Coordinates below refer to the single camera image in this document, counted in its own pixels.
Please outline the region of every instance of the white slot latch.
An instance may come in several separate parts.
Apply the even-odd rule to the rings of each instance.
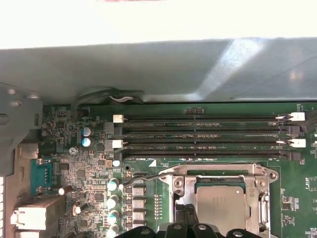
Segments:
[[[113,140],[112,141],[112,148],[113,149],[118,149],[123,147],[123,140]]]
[[[288,114],[290,116],[291,121],[305,121],[305,113],[291,113]],[[284,119],[286,116],[279,116],[276,117],[275,119]]]
[[[306,148],[306,139],[291,139],[288,141],[291,142],[290,146],[294,148]]]
[[[113,123],[123,123],[124,116],[123,115],[113,115]]]

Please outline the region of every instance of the green circuit board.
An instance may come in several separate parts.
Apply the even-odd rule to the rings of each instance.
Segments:
[[[131,197],[126,192],[107,190],[108,181],[111,178],[117,178],[120,182],[124,182],[125,177],[130,178],[134,173],[156,175],[166,167],[191,163],[257,163],[278,171],[279,180],[270,185],[271,233],[279,238],[317,237],[317,145],[315,144],[317,133],[315,128],[309,132],[300,132],[300,138],[306,139],[305,148],[287,148],[288,152],[300,153],[300,159],[294,161],[274,155],[263,158],[207,154],[203,156],[203,159],[188,156],[180,158],[176,155],[135,155],[123,157],[121,165],[114,167],[112,165],[114,151],[107,150],[106,146],[106,141],[112,139],[113,136],[109,134],[111,130],[107,128],[107,122],[112,122],[113,115],[124,115],[127,118],[171,115],[261,116],[306,112],[314,109],[317,109],[317,103],[86,105],[78,109],[78,118],[74,121],[71,118],[70,106],[44,106],[43,123],[46,125],[46,132],[42,133],[43,142],[39,145],[39,156],[52,160],[53,164],[53,186],[47,192],[57,193],[58,189],[66,184],[72,184],[75,188],[67,194],[67,213],[59,222],[61,237],[70,230],[91,232],[92,237],[97,238],[106,237],[109,229],[106,219],[109,214],[106,201],[114,194],[120,198],[115,207],[120,213],[117,225],[121,232],[127,230],[130,227],[127,223],[131,222],[131,214],[128,212],[130,204],[128,200]],[[85,127],[92,130],[89,136],[92,144],[88,147],[82,146],[82,129]],[[223,150],[235,150],[239,146],[231,144]],[[78,150],[75,155],[69,152],[72,147]],[[151,151],[153,148],[148,146],[144,149]],[[280,149],[278,146],[270,147],[270,150]],[[254,150],[265,151],[265,148],[259,145]],[[145,224],[156,230],[159,225],[169,222],[167,184],[158,179],[147,182],[145,197]],[[74,216],[72,212],[74,203],[83,201],[89,203],[89,208],[82,214]]]

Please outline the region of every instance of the integrated circuit chip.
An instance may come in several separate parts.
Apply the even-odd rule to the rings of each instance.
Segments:
[[[63,121],[57,122],[56,127],[58,129],[65,129],[65,122],[63,122]]]
[[[283,210],[291,210],[292,206],[290,203],[283,203],[282,204],[282,209]]]
[[[104,160],[98,160],[97,161],[97,164],[100,165],[100,166],[105,165],[105,163],[106,162]]]
[[[112,160],[106,160],[106,167],[107,168],[112,167]]]
[[[95,200],[96,201],[104,201],[104,195],[102,193],[95,193]]]
[[[77,170],[76,175],[78,178],[85,178],[86,172],[84,170]]]
[[[201,223],[213,224],[221,234],[246,228],[245,195],[239,186],[200,186],[197,188],[197,216]]]
[[[98,123],[96,124],[95,130],[104,130],[105,124],[103,123]]]
[[[61,163],[59,165],[60,170],[62,171],[68,171],[69,170],[69,163]]]
[[[105,151],[105,146],[102,143],[97,144],[97,151],[98,152],[103,152]]]
[[[80,227],[87,227],[87,226],[88,226],[87,220],[80,220]]]

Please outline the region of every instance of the metal bracket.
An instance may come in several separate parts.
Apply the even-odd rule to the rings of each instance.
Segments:
[[[42,110],[36,93],[0,83],[0,176],[13,173],[11,153],[31,129],[41,128]]]

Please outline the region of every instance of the ram slot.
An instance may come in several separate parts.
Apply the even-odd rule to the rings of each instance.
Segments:
[[[257,128],[257,127],[271,127],[283,125],[282,122],[277,120],[272,121],[199,121],[199,120],[184,120],[184,121],[154,121],[154,122],[127,122],[123,124],[124,129],[129,128],[230,128],[230,127],[240,127],[240,128]]]
[[[166,115],[166,116],[144,116],[144,117],[128,117],[129,121],[155,121],[155,120],[182,120],[182,119],[199,119],[199,120],[272,120],[277,115]]]
[[[134,160],[137,158],[149,159],[165,159],[172,161],[192,161],[201,160],[208,161],[215,158],[277,158],[287,159],[291,161],[299,161],[301,159],[300,152],[284,151],[284,150],[245,150],[245,151],[132,151],[123,155],[124,160]]]
[[[289,149],[287,144],[256,143],[256,144],[129,144],[124,147],[130,151],[220,151],[220,150],[275,150]]]

